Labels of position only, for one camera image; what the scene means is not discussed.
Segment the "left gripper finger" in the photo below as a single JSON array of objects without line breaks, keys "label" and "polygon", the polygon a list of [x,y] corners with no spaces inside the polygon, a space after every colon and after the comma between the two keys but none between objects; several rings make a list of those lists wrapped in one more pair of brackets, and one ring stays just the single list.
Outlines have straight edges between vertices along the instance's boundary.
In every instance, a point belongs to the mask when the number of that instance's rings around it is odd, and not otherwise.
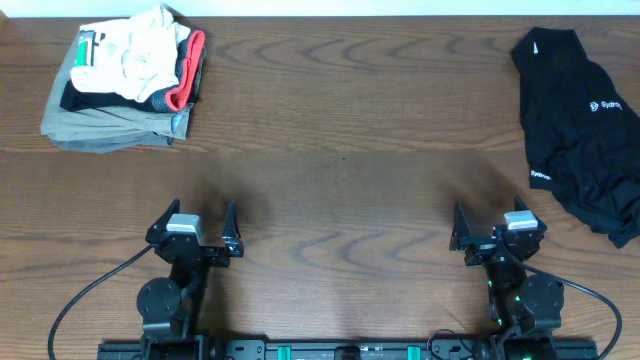
[{"label": "left gripper finger", "polygon": [[172,215],[180,211],[180,200],[174,199],[166,211],[149,227],[148,234],[156,235],[166,231],[166,226]]},{"label": "left gripper finger", "polygon": [[230,257],[242,258],[244,256],[244,244],[237,224],[236,204],[234,201],[229,203],[221,238]]}]

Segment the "black t-shirt with white logo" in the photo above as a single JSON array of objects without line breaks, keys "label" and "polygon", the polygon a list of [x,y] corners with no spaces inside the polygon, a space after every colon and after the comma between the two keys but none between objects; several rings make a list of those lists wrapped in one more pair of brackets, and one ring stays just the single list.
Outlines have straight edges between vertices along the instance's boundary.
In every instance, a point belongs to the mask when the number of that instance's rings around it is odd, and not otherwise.
[{"label": "black t-shirt with white logo", "polygon": [[639,117],[573,30],[534,27],[513,48],[533,189],[617,248],[639,235]]}]

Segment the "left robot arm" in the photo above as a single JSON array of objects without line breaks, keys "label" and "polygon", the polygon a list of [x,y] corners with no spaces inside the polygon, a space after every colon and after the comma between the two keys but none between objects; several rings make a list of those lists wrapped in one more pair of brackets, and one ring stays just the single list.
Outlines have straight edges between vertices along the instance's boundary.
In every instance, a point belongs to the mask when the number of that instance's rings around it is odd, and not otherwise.
[{"label": "left robot arm", "polygon": [[167,277],[148,281],[139,291],[137,310],[143,319],[144,359],[222,359],[219,342],[196,332],[200,308],[212,268],[227,268],[244,256],[236,204],[228,206],[222,246],[203,243],[201,218],[180,211],[174,200],[147,230],[145,240],[171,265]]}]

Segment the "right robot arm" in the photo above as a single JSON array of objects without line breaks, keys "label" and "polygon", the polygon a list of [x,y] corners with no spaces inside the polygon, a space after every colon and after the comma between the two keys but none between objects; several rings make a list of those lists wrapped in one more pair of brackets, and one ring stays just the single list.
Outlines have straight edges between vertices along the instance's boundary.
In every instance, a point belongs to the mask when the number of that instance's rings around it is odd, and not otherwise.
[{"label": "right robot arm", "polygon": [[474,236],[462,205],[454,206],[449,249],[462,251],[467,266],[487,274],[490,318],[500,331],[488,340],[486,359],[557,359],[553,332],[561,326],[564,286],[549,275],[525,269],[540,250],[547,226],[524,204],[488,236]]}]

